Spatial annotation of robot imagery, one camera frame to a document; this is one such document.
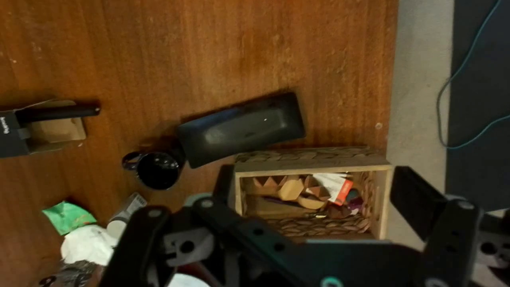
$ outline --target wooden floor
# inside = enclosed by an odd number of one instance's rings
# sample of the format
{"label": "wooden floor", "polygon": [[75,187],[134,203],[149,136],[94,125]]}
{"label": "wooden floor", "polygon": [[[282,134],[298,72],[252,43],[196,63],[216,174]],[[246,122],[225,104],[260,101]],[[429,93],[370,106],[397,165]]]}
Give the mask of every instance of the wooden floor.
{"label": "wooden floor", "polygon": [[[72,198],[106,222],[142,190],[121,157],[193,115],[295,90],[308,134],[287,146],[384,150],[396,13],[397,0],[0,0],[0,107],[102,106],[82,149],[0,160],[0,286],[56,267],[42,209]],[[228,161],[144,195],[179,209]]]}

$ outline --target black mug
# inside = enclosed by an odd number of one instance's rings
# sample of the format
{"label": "black mug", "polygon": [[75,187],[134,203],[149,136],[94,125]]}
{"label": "black mug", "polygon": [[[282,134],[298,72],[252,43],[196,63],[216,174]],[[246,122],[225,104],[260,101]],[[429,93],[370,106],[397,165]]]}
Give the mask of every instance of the black mug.
{"label": "black mug", "polygon": [[123,158],[123,168],[137,174],[152,190],[169,190],[180,176],[185,158],[179,152],[133,152]]}

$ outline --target wooden crate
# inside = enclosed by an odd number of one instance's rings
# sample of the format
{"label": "wooden crate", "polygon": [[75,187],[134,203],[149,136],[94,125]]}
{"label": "wooden crate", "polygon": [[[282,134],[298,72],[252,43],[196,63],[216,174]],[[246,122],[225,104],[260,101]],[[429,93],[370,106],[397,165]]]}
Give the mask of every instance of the wooden crate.
{"label": "wooden crate", "polygon": [[[361,225],[367,224],[367,233],[340,232],[335,225],[343,222],[318,220],[308,211],[298,206],[279,205],[254,197],[254,179],[308,176],[316,173],[348,173],[357,179],[356,185],[362,187],[365,200]],[[282,152],[254,152],[239,155],[235,165],[235,189],[230,195],[230,206],[241,216],[260,217],[271,225],[292,225],[287,230],[300,230],[298,238],[341,238],[341,240],[386,240],[388,205],[392,184],[392,166],[367,149],[305,149]],[[319,236],[310,236],[306,230],[316,228]]]}

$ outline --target green plastic bag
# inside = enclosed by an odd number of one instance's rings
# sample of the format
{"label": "green plastic bag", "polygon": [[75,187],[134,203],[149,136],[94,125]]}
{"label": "green plastic bag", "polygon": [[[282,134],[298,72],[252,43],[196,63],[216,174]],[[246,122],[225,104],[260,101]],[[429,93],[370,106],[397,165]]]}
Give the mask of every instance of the green plastic bag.
{"label": "green plastic bag", "polygon": [[91,212],[66,201],[45,209],[43,214],[48,217],[48,220],[61,236],[80,227],[96,224],[96,219]]}

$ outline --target teal cable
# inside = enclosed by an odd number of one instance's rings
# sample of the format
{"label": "teal cable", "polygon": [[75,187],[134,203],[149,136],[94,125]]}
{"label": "teal cable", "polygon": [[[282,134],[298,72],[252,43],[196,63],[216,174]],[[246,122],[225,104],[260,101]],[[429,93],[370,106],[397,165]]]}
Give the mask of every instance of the teal cable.
{"label": "teal cable", "polygon": [[448,82],[442,87],[439,96],[437,96],[437,102],[435,102],[435,109],[437,109],[437,125],[439,125],[439,136],[440,136],[440,144],[448,149],[448,150],[461,150],[461,149],[466,149],[469,146],[472,146],[474,142],[477,142],[480,138],[483,138],[493,126],[502,123],[502,122],[507,122],[510,120],[510,115],[506,115],[506,117],[501,117],[501,118],[496,118],[494,122],[488,123],[478,134],[475,134],[474,138],[471,138],[469,141],[463,142],[463,144],[458,144],[458,146],[448,146],[448,142],[445,141],[443,138],[443,120],[442,120],[442,99],[443,99],[443,94],[447,91],[447,88],[463,74],[463,71],[466,69],[466,66],[469,64],[469,61],[472,59],[474,56],[474,51],[483,36],[483,31],[485,28],[488,26],[488,23],[491,21],[491,18],[496,15],[498,8],[501,7],[502,0],[498,0],[494,4],[494,7],[491,8],[491,12],[488,13],[488,16],[485,18],[485,21],[482,23],[482,26],[478,28],[478,32],[464,58],[464,61],[461,63],[459,69],[448,79]]}

